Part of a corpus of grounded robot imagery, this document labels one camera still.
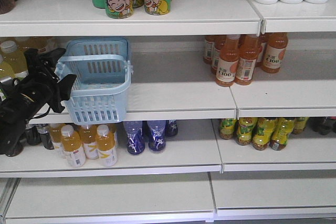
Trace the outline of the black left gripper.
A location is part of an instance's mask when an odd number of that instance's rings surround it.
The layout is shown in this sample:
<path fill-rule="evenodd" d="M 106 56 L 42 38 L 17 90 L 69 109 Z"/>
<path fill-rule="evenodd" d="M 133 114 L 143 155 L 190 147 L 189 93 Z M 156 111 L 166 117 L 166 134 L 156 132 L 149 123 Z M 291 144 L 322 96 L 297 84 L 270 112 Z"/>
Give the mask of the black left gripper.
<path fill-rule="evenodd" d="M 43 54 L 38 49 L 29 48 L 24 52 L 28 75 L 15 85 L 15 91 L 32 99 L 41 108 L 47 103 L 56 113 L 65 107 L 61 101 L 70 99 L 75 74 L 68 74 L 61 80 L 54 73 L 57 61 L 65 54 L 65 48 L 56 48 Z"/>

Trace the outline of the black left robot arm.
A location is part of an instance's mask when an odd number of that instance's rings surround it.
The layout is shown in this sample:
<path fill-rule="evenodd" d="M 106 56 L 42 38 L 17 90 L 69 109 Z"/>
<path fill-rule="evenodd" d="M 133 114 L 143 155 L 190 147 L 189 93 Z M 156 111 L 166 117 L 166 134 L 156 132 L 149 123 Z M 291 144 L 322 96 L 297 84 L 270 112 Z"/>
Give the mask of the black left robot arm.
<path fill-rule="evenodd" d="M 1 90 L 6 99 L 1 102 L 1 154 L 15 156 L 22 151 L 19 142 L 25 132 L 26 124 L 45 105 L 56 113 L 65 107 L 61 101 L 70 99 L 75 74 L 68 74 L 59 79 L 52 68 L 65 54 L 64 48 L 57 48 L 45 54 L 30 48 L 24 52 L 28 75 L 11 84 L 1 83 Z"/>

